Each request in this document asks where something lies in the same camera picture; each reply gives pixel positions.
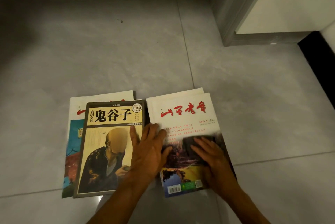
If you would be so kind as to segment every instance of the bald old man illustration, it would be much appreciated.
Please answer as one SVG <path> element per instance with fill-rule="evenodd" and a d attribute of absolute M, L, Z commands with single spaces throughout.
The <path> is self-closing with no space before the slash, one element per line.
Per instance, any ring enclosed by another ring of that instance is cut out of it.
<path fill-rule="evenodd" d="M 127 173 L 122 160 L 127 146 L 128 131 L 112 129 L 106 136 L 106 146 L 94 150 L 87 157 L 78 193 L 115 190 L 118 178 Z"/>

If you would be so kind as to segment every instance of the barcode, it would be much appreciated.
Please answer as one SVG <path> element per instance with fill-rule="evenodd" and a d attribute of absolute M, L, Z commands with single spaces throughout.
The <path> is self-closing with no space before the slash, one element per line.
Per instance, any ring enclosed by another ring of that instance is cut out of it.
<path fill-rule="evenodd" d="M 178 184 L 178 185 L 168 186 L 167 191 L 169 194 L 172 194 L 176 192 L 181 192 L 182 188 L 180 187 L 180 184 Z"/>
<path fill-rule="evenodd" d="M 196 181 L 195 181 L 195 187 L 196 187 L 196 188 L 201 188 L 201 187 L 202 187 L 202 182 L 201 182 L 201 180 L 196 180 Z"/>

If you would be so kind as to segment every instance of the white wall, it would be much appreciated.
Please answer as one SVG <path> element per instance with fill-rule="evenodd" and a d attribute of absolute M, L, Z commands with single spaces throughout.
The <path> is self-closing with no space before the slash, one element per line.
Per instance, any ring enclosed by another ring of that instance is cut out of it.
<path fill-rule="evenodd" d="M 335 52 L 335 21 L 321 31 L 322 36 Z"/>
<path fill-rule="evenodd" d="M 335 20 L 335 0 L 258 0 L 237 34 L 319 31 Z"/>

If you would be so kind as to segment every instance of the stack of magazines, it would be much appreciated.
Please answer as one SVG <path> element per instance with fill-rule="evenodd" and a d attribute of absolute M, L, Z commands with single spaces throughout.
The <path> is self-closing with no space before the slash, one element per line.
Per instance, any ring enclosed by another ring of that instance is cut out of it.
<path fill-rule="evenodd" d="M 70 99 L 68 146 L 62 197 L 111 194 L 130 170 L 131 125 L 139 135 L 151 123 L 167 132 L 164 150 L 172 146 L 160 172 L 165 197 L 208 188 L 206 163 L 190 148 L 194 137 L 205 137 L 226 150 L 209 93 L 202 88 L 134 100 L 133 91 Z"/>

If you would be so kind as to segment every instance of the baseboard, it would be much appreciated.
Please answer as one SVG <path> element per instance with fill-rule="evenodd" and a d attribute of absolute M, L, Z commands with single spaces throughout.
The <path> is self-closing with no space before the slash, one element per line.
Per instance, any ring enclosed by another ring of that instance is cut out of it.
<path fill-rule="evenodd" d="M 310 31 L 270 32 L 260 34 L 235 33 L 229 46 L 298 43 L 310 33 Z"/>
<path fill-rule="evenodd" d="M 335 108 L 335 53 L 319 31 L 313 31 L 298 45 Z"/>

